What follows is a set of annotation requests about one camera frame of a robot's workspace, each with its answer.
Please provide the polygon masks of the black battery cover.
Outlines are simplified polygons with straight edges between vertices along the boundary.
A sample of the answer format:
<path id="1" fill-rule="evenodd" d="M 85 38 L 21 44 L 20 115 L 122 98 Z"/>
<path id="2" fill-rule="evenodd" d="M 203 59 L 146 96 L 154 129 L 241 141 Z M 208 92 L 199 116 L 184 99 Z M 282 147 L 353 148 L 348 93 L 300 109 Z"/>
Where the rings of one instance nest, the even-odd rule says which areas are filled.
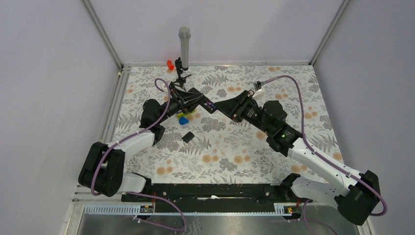
<path id="1" fill-rule="evenodd" d="M 189 143 L 194 137 L 195 135 L 192 132 L 188 132 L 182 137 L 182 140 L 185 143 Z"/>

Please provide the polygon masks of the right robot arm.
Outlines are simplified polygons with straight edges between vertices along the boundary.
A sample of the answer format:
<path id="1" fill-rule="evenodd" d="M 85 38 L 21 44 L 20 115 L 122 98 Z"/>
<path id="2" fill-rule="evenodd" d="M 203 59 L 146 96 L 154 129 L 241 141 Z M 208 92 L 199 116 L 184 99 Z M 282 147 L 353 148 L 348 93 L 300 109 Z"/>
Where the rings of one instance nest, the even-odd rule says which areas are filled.
<path id="1" fill-rule="evenodd" d="M 363 225 L 380 202 L 378 176 L 370 170 L 361 173 L 320 154 L 307 142 L 304 134 L 286 123 L 287 113 L 277 100 L 260 107 L 249 91 L 235 98 L 219 101 L 215 108 L 234 122 L 247 121 L 267 135 L 266 142 L 278 153 L 305 166 L 326 180 L 307 179 L 299 174 L 287 176 L 281 197 L 288 202 L 296 198 L 317 201 L 338 210 L 349 222 Z"/>

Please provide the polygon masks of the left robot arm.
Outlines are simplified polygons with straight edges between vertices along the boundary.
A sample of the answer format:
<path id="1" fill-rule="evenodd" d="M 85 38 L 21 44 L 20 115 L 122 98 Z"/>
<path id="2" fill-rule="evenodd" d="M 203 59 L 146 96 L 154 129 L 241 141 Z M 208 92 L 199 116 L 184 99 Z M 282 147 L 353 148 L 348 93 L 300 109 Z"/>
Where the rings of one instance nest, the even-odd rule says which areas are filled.
<path id="1" fill-rule="evenodd" d="M 91 190 L 93 195 L 114 196 L 117 192 L 133 192 L 140 201 L 151 197 L 152 189 L 147 178 L 124 171 L 125 161 L 140 151 L 158 143 L 164 134 L 162 122 L 177 112 L 188 114 L 197 106 L 212 110 L 212 102 L 195 88 L 188 92 L 170 89 L 164 104 L 149 99 L 143 104 L 138 131 L 115 142 L 95 142 L 86 157 L 78 176 L 78 183 Z"/>

